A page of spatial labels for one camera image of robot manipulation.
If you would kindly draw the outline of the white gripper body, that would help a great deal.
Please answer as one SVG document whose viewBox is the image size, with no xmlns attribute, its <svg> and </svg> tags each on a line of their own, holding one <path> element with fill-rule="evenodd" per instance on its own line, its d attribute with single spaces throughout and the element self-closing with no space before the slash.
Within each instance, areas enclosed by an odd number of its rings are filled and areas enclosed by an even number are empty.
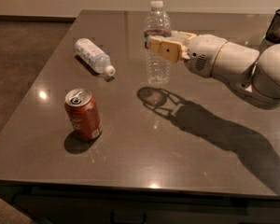
<svg viewBox="0 0 280 224">
<path fill-rule="evenodd" d="M 219 52 L 227 40 L 214 35 L 198 35 L 189 41 L 187 69 L 200 77 L 209 78 Z"/>
</svg>

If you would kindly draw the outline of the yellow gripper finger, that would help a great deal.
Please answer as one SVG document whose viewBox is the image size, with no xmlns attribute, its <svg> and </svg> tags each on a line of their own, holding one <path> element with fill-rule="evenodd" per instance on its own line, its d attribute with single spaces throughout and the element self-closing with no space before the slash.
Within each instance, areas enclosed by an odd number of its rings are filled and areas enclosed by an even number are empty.
<svg viewBox="0 0 280 224">
<path fill-rule="evenodd" d="M 181 32 L 181 31 L 172 31 L 172 38 L 176 41 L 180 41 L 181 43 L 188 43 L 192 38 L 196 37 L 196 34 Z"/>
<path fill-rule="evenodd" d="M 171 36 L 149 35 L 146 38 L 146 48 L 159 54 L 162 58 L 178 63 L 188 60 L 188 43 L 181 43 L 174 40 Z"/>
</svg>

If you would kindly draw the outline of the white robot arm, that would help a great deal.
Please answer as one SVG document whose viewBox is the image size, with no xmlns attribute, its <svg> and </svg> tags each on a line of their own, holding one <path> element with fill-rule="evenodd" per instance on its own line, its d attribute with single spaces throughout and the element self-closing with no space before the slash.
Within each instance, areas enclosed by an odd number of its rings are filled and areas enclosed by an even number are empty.
<svg viewBox="0 0 280 224">
<path fill-rule="evenodd" d="M 253 106 L 280 106 L 280 44 L 260 52 L 214 35 L 173 31 L 168 37 L 149 35 L 146 48 L 172 63 L 182 61 L 197 76 L 222 82 Z"/>
</svg>

